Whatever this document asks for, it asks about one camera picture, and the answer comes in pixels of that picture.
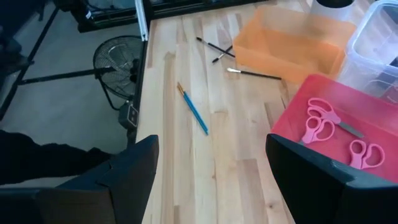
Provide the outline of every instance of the scissor blade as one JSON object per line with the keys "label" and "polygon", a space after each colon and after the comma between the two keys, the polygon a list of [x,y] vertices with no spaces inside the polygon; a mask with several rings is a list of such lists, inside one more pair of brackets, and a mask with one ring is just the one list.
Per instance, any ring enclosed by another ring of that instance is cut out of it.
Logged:
{"label": "scissor blade", "polygon": [[342,127],[344,130],[348,131],[349,133],[355,135],[356,137],[359,137],[359,138],[363,138],[364,137],[364,135],[362,133],[357,131],[355,128],[353,128],[349,124],[346,124],[344,122],[340,122],[340,124],[338,124],[338,125],[340,125],[340,127]]}

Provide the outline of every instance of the dark clothing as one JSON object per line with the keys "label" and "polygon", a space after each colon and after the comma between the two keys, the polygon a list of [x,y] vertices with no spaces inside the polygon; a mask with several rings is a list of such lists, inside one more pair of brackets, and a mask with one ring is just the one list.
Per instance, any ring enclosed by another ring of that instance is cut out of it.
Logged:
{"label": "dark clothing", "polygon": [[80,175],[111,156],[97,148],[86,152],[66,144],[40,146],[24,134],[0,130],[0,185]]}

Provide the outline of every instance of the pink scissors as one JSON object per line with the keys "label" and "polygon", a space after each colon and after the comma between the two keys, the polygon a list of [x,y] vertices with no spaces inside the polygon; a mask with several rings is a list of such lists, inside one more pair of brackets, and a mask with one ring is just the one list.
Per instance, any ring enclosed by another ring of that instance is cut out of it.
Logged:
{"label": "pink scissors", "polygon": [[[331,132],[325,138],[318,138],[318,135],[323,131],[326,124],[330,124]],[[320,119],[316,116],[311,116],[307,119],[305,123],[305,134],[301,138],[299,144],[308,144],[315,141],[326,141],[331,138],[333,133],[335,132],[335,124],[328,119]]]}
{"label": "pink scissors", "polygon": [[359,138],[364,137],[362,133],[354,129],[352,126],[342,122],[341,118],[336,114],[331,104],[326,100],[322,98],[313,97],[308,100],[308,106],[309,106],[307,110],[308,115],[318,116],[320,119],[328,119],[332,121],[334,124],[337,124],[344,130],[348,131],[349,133]]}
{"label": "pink scissors", "polygon": [[[380,161],[377,164],[369,165],[366,160],[372,156],[373,150],[377,150],[380,153]],[[378,144],[370,144],[366,147],[366,143],[361,140],[354,140],[349,144],[349,151],[351,152],[351,163],[350,166],[357,169],[374,168],[380,166],[386,156],[384,155],[384,150]]]}

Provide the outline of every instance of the pink tray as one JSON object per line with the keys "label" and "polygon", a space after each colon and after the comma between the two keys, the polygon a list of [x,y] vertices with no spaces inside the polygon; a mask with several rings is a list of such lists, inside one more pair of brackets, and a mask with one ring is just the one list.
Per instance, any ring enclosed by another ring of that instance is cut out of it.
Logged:
{"label": "pink tray", "polygon": [[[365,135],[362,140],[384,148],[386,160],[383,165],[363,171],[398,182],[398,106],[321,75],[310,75],[271,132],[299,142],[305,132],[305,121],[308,119],[307,101],[311,97],[329,101],[342,121]],[[348,148],[354,139],[357,137],[336,126],[335,134],[329,140],[306,146],[348,165],[351,160]]]}

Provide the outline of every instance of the wooden table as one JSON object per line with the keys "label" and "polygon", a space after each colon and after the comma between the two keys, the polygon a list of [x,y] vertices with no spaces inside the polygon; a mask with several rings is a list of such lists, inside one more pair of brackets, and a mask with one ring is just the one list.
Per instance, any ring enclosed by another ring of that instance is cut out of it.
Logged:
{"label": "wooden table", "polygon": [[[355,2],[355,23],[368,1]],[[195,40],[203,37],[226,49],[261,4],[308,12],[311,2],[267,1],[151,22],[137,140],[158,134],[160,155],[143,223],[294,222],[272,176],[265,142],[298,86],[228,73],[228,67],[242,67],[229,56],[211,64],[219,52]]]}

